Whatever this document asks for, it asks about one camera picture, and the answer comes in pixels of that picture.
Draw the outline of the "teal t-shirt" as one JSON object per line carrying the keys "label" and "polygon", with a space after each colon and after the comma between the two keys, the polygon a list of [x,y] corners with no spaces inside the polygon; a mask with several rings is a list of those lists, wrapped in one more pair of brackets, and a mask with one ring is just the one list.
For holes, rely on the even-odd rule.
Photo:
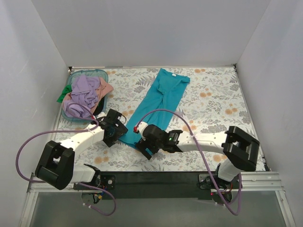
{"label": "teal t-shirt", "polygon": [[155,109],[176,111],[189,83],[190,78],[187,76],[160,69],[146,96],[128,120],[126,124],[128,132],[120,138],[120,141],[134,148],[141,138],[139,134],[133,131],[134,126],[137,125],[139,120],[145,114]]}

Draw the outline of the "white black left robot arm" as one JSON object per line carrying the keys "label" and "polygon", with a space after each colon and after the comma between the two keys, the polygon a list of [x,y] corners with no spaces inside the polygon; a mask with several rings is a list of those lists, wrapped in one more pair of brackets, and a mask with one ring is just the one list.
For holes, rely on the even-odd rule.
{"label": "white black left robot arm", "polygon": [[62,190],[70,183],[85,183],[90,189],[101,186],[101,171],[90,164],[75,164],[75,157],[98,142],[107,147],[128,132],[123,114],[110,109],[84,130],[60,142],[46,143],[35,170],[35,177]]}

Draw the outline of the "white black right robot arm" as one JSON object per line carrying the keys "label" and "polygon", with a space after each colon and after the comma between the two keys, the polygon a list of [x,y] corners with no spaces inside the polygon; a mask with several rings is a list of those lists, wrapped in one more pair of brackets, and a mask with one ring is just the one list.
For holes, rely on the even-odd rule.
{"label": "white black right robot arm", "polygon": [[141,122],[134,127],[134,132],[141,136],[135,147],[147,159],[159,150],[169,153],[202,150],[226,155],[227,159],[218,165],[214,176],[214,182],[220,188],[227,187],[241,172],[256,171],[260,142],[237,126],[231,126],[227,131],[192,136],[186,131],[166,132],[156,125]]}

